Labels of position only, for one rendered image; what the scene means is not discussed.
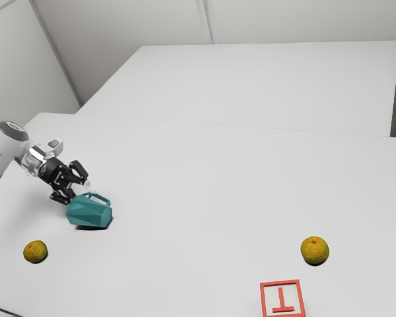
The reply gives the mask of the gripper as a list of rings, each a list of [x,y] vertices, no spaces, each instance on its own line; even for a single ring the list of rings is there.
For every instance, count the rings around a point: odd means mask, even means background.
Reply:
[[[71,200],[77,196],[69,188],[69,183],[79,184],[88,192],[96,193],[88,178],[88,172],[78,160],[73,160],[66,166],[58,158],[50,158],[41,165],[38,177],[53,188],[50,199],[63,205],[70,204]]]

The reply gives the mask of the teal faceted mug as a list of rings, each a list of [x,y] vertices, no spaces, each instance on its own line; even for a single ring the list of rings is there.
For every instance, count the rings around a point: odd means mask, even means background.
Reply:
[[[87,192],[71,200],[66,217],[72,225],[106,229],[113,219],[111,202]]]

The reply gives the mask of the small yellow-green citrus fruit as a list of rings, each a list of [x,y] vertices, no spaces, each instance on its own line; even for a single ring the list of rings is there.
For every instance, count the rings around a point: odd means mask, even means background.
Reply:
[[[23,256],[26,261],[37,264],[48,256],[48,248],[43,241],[34,240],[24,247]]]

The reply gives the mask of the large yellow-green citrus fruit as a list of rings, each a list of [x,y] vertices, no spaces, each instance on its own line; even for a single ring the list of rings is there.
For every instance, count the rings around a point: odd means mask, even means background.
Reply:
[[[319,236],[304,239],[300,251],[303,259],[312,265],[322,264],[329,257],[328,244]]]

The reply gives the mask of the red square frame block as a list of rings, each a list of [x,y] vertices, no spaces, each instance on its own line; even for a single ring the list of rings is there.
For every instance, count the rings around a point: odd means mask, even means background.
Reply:
[[[260,283],[263,317],[306,317],[300,281]]]

